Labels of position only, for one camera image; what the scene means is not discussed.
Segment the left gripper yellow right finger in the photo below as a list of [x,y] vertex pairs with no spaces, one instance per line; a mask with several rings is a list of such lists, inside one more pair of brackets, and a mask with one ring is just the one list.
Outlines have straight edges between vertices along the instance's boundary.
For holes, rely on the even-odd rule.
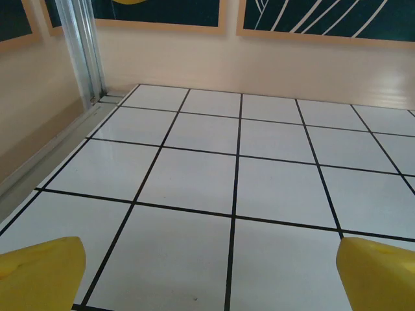
[[414,252],[343,238],[336,265],[352,310],[414,310]]

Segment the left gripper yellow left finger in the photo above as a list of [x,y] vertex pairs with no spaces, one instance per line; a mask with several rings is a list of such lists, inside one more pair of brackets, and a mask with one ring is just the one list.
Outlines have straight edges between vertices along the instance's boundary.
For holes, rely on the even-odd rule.
[[86,269],[68,236],[1,254],[1,310],[71,310]]

